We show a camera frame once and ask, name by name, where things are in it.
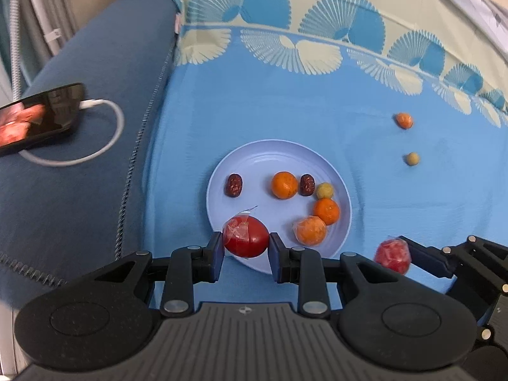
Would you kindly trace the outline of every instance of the small orange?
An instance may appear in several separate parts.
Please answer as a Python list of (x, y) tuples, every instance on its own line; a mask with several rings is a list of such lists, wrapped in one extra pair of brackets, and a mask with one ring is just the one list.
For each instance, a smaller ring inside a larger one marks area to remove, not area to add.
[(395, 115), (395, 120), (397, 124), (403, 129), (411, 129), (413, 125), (413, 120), (410, 114), (408, 113), (398, 113)]
[(280, 171), (272, 179), (272, 192), (279, 199), (289, 199), (298, 191), (298, 181), (288, 171)]
[(324, 197), (323, 199), (319, 199), (314, 205), (314, 216), (319, 217), (329, 226), (339, 220), (340, 208), (332, 199)]
[(293, 225), (296, 239), (303, 245), (319, 245), (326, 238), (326, 225), (317, 216), (308, 216)]

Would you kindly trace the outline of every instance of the date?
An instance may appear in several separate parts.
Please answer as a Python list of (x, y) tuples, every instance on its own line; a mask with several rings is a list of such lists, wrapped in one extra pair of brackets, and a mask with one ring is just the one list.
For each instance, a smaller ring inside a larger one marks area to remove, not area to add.
[(229, 175), (228, 181), (225, 183), (224, 193), (229, 197), (238, 197), (242, 193), (242, 176), (233, 173)]
[(315, 186), (316, 183), (311, 175), (306, 174), (300, 178), (300, 194), (302, 196), (312, 196)]

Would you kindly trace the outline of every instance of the dark blue upholstery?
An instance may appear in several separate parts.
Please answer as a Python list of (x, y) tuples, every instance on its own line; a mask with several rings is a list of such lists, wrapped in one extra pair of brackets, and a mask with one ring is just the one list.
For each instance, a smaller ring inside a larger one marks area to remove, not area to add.
[[(84, 164), (57, 169), (19, 155), (0, 158), (1, 301), (19, 308), (51, 282), (112, 262), (116, 243), (122, 254), (141, 246), (143, 170), (172, 68), (175, 13), (171, 0), (118, 0), (25, 94), (82, 82), (87, 98), (120, 105), (126, 122), (113, 148)], [(34, 153), (56, 160), (86, 156), (108, 142), (115, 126), (107, 106), (86, 110), (74, 135)]]

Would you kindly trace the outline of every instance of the black phone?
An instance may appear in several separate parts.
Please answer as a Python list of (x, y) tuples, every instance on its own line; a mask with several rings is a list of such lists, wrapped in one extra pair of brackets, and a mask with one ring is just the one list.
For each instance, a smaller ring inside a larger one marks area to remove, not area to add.
[(84, 97), (85, 87), (74, 83), (0, 108), (0, 155), (70, 132), (77, 124)]

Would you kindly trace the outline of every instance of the plate rim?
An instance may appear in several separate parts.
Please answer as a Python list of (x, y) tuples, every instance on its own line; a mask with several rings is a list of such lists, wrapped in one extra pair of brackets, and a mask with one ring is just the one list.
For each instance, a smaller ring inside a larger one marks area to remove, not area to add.
[[(351, 196), (350, 196), (350, 193), (349, 193), (349, 190), (347, 189), (347, 186), (346, 186), (346, 183), (344, 182), (344, 179), (342, 179), (342, 176), (340, 175), (340, 173), (337, 171), (337, 169), (335, 168), (334, 165), (332, 165), (325, 157), (323, 157), (322, 155), (320, 155), (319, 153), (317, 153), (316, 151), (312, 150), (311, 148), (307, 147), (307, 146), (304, 146), (300, 143), (297, 143), (297, 142), (292, 142), (290, 140), (283, 140), (283, 139), (275, 139), (275, 138), (270, 138), (270, 139), (261, 139), (261, 140), (254, 140), (252, 142), (248, 142), (248, 143), (245, 143), (241, 146), (238, 146), (237, 148), (233, 149), (232, 151), (230, 151), (226, 156), (224, 156), (219, 163), (217, 163), (217, 165), (215, 166), (215, 169), (213, 170), (212, 174), (210, 175), (210, 177), (208, 178), (208, 185), (206, 186), (206, 216), (208, 217), (208, 223), (210, 224), (211, 228), (213, 229), (213, 225), (212, 225), (212, 222), (210, 220), (210, 207), (209, 207), (209, 202), (210, 202), (210, 199), (209, 199), (209, 196), (210, 196), (210, 183), (213, 179), (213, 177), (215, 176), (215, 172), (217, 171), (218, 167), (222, 164), (222, 162), (224, 162), (230, 155), (232, 155), (233, 153), (235, 153), (237, 150), (239, 149), (243, 149), (244, 147), (247, 147), (247, 146), (250, 146), (254, 143), (261, 143), (261, 142), (283, 142), (283, 143), (289, 143), (289, 144), (292, 144), (292, 145), (296, 145), (296, 146), (299, 146), (299, 147), (302, 147), (304, 149), (307, 149), (308, 151), (311, 151), (312, 153), (316, 154), (318, 157), (320, 157), (321, 159), (323, 159), (326, 164), (328, 166), (330, 166), (330, 168), (333, 169), (333, 171), (337, 174), (337, 176), (339, 176), (339, 179), (340, 181), (342, 182), (342, 184), (344, 185), (344, 189), (346, 190), (346, 196), (347, 196), (347, 202), (349, 204), (349, 210), (350, 210), (350, 215), (349, 215), (349, 222), (347, 223), (347, 230), (346, 230), (346, 233), (345, 233), (345, 236), (344, 236), (344, 240), (342, 241), (342, 244), (339, 246), (339, 248), (337, 248), (337, 250), (332, 253), (332, 257), (334, 257), (338, 251), (340, 251), (340, 249), (342, 248), (342, 246), (345, 244), (349, 234), (350, 234), (350, 230), (351, 230), (351, 224), (352, 224), (352, 205), (351, 205)], [(248, 268), (250, 269), (253, 269), (257, 272), (261, 272), (263, 274), (267, 274), (269, 275), (268, 272), (265, 272), (265, 271), (261, 271), (259, 270), (258, 268), (256, 267), (253, 267), (247, 263), (245, 263), (247, 261), (247, 259), (244, 259), (244, 258), (241, 258), (241, 257), (237, 257), (236, 255), (233, 255), (233, 257), (240, 263), (244, 264), (245, 266), (247, 266)]]

